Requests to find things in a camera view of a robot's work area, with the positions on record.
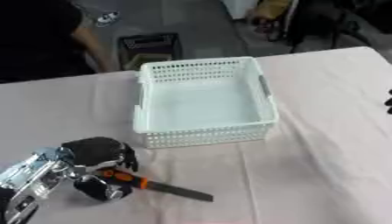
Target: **black shirt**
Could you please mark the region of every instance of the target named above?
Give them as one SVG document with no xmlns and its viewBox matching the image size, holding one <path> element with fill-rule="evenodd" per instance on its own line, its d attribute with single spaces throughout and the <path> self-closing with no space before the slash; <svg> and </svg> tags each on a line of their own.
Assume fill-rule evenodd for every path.
<svg viewBox="0 0 392 224">
<path fill-rule="evenodd" d="M 67 76 L 83 48 L 71 34 L 82 13 L 68 0 L 3 0 L 0 81 Z"/>
</svg>

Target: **black chair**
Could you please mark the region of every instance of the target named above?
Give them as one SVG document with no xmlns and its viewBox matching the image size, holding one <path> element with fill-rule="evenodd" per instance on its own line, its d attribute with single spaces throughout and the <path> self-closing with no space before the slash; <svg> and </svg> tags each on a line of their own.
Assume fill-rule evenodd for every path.
<svg viewBox="0 0 392 224">
<path fill-rule="evenodd" d="M 370 2 L 359 4 L 353 0 L 299 0 L 287 33 L 292 46 L 291 52 L 294 53 L 309 35 L 332 36 L 332 49 L 336 48 L 342 34 L 371 46 L 368 39 L 360 33 L 359 24 L 347 19 L 349 13 L 355 13 L 364 4 Z"/>
</svg>

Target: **white plastic basket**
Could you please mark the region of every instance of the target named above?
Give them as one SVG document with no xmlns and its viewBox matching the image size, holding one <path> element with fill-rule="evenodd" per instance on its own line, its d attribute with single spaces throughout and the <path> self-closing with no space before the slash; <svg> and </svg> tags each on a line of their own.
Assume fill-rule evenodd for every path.
<svg viewBox="0 0 392 224">
<path fill-rule="evenodd" d="M 278 114 L 251 57 L 147 63 L 134 130 L 147 148 L 263 139 Z"/>
</svg>

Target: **metal robot arm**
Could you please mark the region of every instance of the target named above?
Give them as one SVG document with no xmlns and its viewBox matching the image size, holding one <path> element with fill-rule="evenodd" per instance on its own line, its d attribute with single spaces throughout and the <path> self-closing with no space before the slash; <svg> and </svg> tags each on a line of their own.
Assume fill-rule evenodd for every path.
<svg viewBox="0 0 392 224">
<path fill-rule="evenodd" d="M 125 165 L 137 171 L 134 151 L 106 137 L 63 143 L 38 150 L 25 161 L 0 173 L 0 224 L 24 224 L 50 193 L 66 179 L 86 195 L 101 201 L 123 198 L 130 189 L 113 189 L 92 172 Z"/>
</svg>

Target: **table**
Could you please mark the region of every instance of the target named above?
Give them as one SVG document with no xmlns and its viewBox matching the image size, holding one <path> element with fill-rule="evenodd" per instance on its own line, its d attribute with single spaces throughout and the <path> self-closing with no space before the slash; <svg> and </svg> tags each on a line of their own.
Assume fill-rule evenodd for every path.
<svg viewBox="0 0 392 224">
<path fill-rule="evenodd" d="M 41 146 L 114 137 L 136 146 L 142 174 L 215 196 L 199 202 L 135 190 L 100 204 L 69 184 L 31 224 L 390 223 L 392 67 L 358 47 L 259 59 L 279 124 L 265 141 L 178 149 L 136 145 L 132 72 L 0 86 L 0 166 Z"/>
</svg>

